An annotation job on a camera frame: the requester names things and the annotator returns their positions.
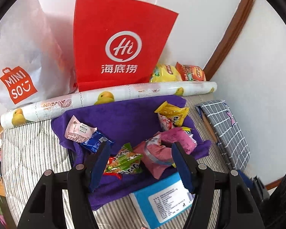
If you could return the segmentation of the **green snack packet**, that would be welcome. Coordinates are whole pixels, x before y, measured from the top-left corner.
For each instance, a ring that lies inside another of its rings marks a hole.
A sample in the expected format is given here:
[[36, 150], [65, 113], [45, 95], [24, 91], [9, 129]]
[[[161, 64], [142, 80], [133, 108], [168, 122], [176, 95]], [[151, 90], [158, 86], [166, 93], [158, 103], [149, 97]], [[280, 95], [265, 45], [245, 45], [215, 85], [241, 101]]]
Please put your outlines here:
[[140, 167], [142, 157], [142, 154], [133, 151], [130, 143], [126, 143], [114, 156], [113, 162], [106, 170], [122, 175], [140, 174], [142, 172]]

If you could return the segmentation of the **pale pink snack packet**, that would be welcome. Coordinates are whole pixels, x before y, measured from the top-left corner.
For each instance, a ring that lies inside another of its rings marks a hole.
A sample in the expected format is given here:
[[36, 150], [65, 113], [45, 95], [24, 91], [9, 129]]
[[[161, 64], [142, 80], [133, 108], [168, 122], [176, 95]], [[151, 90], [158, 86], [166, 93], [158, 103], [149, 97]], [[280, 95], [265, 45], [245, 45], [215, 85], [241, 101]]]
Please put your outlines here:
[[77, 143], [83, 143], [89, 140], [97, 131], [97, 128], [90, 127], [82, 122], [80, 122], [74, 115], [68, 122], [67, 128], [65, 130], [65, 138]]

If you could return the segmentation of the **orange chips bag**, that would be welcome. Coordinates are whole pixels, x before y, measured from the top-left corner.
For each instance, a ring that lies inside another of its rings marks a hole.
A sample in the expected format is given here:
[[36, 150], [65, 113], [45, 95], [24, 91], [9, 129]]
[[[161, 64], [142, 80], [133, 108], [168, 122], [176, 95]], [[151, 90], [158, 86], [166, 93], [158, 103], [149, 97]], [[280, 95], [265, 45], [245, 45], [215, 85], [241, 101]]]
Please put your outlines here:
[[199, 66], [176, 63], [176, 69], [183, 81], [206, 81], [206, 75]]

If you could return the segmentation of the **striped quilted mattress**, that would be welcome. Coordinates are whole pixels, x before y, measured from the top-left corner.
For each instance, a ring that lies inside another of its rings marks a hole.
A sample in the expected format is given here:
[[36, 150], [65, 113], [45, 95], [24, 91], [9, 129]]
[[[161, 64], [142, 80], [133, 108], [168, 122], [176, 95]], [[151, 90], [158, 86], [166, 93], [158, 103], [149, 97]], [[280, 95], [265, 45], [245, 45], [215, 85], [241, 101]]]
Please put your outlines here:
[[[209, 155], [198, 159], [197, 162], [206, 164], [214, 171], [227, 173], [228, 168], [219, 148], [195, 108], [196, 104], [213, 100], [213, 95], [184, 98], [186, 106], [190, 108], [189, 116], [200, 136], [203, 140], [210, 139], [212, 142]], [[71, 169], [71, 163], [67, 149], [59, 144], [58, 137], [51, 129], [51, 120], [4, 130], [2, 141], [3, 185], [7, 204], [17, 226], [24, 207], [44, 171], [68, 171]], [[62, 197], [67, 228], [74, 228], [66, 190], [62, 192]], [[215, 191], [211, 220], [207, 228], [215, 228], [218, 206], [219, 191]], [[186, 209], [159, 228], [183, 228], [189, 211], [190, 208]], [[144, 225], [129, 196], [106, 204], [93, 213], [100, 228], [141, 228]]]

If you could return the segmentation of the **blue tissue box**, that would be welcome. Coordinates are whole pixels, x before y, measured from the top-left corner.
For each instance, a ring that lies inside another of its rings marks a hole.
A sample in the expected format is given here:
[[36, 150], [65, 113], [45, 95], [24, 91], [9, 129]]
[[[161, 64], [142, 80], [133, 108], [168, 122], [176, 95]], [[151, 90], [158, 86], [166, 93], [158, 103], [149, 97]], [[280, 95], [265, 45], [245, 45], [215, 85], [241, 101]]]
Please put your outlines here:
[[131, 201], [147, 228], [157, 228], [188, 209], [195, 198], [174, 173], [148, 187], [130, 193]]

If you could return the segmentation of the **white Miniso plastic bag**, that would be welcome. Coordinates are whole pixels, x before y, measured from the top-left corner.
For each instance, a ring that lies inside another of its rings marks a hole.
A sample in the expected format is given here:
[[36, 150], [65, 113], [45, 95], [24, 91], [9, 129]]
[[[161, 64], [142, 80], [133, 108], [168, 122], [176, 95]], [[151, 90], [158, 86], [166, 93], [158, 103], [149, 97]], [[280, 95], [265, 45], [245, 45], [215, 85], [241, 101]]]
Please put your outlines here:
[[75, 72], [39, 0], [17, 0], [0, 20], [0, 103], [11, 110], [74, 92]]

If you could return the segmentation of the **blue snack packet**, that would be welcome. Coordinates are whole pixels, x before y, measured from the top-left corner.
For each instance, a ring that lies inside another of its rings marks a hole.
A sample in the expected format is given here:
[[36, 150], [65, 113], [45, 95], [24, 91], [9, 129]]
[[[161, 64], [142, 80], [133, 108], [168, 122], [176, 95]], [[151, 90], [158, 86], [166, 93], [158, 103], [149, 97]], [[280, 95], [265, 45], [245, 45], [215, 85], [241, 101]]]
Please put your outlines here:
[[109, 146], [114, 145], [114, 141], [110, 140], [106, 135], [99, 131], [95, 131], [91, 138], [88, 139], [87, 141], [80, 143], [80, 145], [85, 148], [86, 150], [90, 151], [91, 153], [95, 154], [98, 150], [99, 147], [101, 146], [102, 143], [108, 143]]

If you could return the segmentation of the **yellow snack packet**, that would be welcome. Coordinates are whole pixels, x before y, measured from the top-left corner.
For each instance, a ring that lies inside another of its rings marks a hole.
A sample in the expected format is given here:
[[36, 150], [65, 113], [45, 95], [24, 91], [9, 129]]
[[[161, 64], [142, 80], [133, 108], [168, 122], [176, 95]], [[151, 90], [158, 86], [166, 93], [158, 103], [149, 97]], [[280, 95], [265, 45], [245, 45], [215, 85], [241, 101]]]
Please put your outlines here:
[[175, 126], [181, 127], [188, 115], [189, 108], [179, 108], [165, 101], [154, 112], [169, 118]]

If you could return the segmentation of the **rolled fruit-print mat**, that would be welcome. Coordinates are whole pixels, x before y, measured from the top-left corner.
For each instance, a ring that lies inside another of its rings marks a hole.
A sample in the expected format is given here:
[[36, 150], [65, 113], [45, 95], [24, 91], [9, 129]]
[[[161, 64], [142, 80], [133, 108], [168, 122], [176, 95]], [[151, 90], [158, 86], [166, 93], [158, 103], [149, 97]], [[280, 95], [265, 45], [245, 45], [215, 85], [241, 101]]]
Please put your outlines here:
[[211, 81], [141, 83], [100, 88], [22, 106], [1, 115], [0, 123], [3, 129], [11, 129], [26, 123], [53, 119], [65, 111], [92, 105], [155, 96], [204, 95], [215, 92], [217, 88], [218, 85]]

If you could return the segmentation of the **pink Lotso candy packet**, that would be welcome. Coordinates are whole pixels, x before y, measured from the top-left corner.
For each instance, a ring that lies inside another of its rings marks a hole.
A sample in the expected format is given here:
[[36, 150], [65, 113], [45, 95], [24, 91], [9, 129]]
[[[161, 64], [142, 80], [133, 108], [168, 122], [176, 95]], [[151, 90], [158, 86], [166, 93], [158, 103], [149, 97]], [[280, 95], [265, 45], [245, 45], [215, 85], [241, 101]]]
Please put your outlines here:
[[158, 120], [160, 122], [160, 126], [163, 131], [174, 129], [174, 124], [169, 118], [167, 118], [164, 115], [161, 115], [160, 113], [158, 113], [157, 115], [158, 115]]

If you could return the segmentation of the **magenta snack packet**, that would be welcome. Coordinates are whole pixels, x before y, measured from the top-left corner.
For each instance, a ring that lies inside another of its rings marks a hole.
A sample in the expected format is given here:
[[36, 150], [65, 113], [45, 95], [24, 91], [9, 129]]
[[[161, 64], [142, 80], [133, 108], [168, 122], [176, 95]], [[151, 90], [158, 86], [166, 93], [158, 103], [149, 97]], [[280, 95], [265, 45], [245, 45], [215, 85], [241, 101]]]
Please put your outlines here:
[[171, 147], [173, 143], [179, 142], [184, 151], [189, 155], [197, 147], [197, 142], [188, 135], [182, 128], [173, 128], [160, 133], [161, 142], [165, 146]]

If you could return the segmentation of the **brown wooden door frame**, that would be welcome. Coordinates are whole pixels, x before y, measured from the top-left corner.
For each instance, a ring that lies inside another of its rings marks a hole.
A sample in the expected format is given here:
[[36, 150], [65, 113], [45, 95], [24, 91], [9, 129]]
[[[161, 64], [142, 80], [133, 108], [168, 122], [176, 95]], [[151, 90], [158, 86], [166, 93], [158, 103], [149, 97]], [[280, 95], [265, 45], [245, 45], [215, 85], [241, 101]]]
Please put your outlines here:
[[214, 53], [204, 67], [206, 79], [210, 81], [227, 57], [228, 53], [237, 41], [246, 21], [251, 13], [255, 0], [240, 0], [230, 24], [225, 31]]

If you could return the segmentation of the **red Haidilao paper bag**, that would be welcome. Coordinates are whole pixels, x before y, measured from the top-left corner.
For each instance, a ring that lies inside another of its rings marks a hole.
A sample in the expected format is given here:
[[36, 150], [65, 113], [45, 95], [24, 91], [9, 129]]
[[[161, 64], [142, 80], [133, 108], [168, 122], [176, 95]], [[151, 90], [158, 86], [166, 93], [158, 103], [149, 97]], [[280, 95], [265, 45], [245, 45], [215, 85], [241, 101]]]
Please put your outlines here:
[[149, 82], [178, 13], [138, 0], [76, 0], [79, 91]]

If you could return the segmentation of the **red snack packet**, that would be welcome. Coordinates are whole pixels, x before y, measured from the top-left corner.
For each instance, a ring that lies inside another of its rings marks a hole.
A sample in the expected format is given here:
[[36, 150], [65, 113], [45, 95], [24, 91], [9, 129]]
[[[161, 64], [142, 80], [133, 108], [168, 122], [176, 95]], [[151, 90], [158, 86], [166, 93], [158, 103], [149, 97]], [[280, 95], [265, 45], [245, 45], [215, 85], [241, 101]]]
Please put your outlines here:
[[114, 173], [114, 172], [110, 172], [110, 171], [106, 170], [107, 167], [109, 167], [109, 165], [113, 162], [113, 160], [114, 160], [114, 157], [109, 157], [103, 175], [104, 176], [114, 176], [114, 177], [117, 177], [117, 179], [121, 180], [122, 179], [122, 174], [121, 173]]

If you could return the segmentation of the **grey checked fabric bundle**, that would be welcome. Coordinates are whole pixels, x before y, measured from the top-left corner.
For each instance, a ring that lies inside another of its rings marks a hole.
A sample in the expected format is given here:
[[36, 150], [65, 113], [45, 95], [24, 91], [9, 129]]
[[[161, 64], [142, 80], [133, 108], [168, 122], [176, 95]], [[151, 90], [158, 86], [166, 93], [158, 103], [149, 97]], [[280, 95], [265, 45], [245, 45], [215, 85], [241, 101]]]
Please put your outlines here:
[[205, 101], [196, 105], [196, 110], [210, 124], [228, 169], [244, 171], [251, 157], [250, 148], [226, 101]]

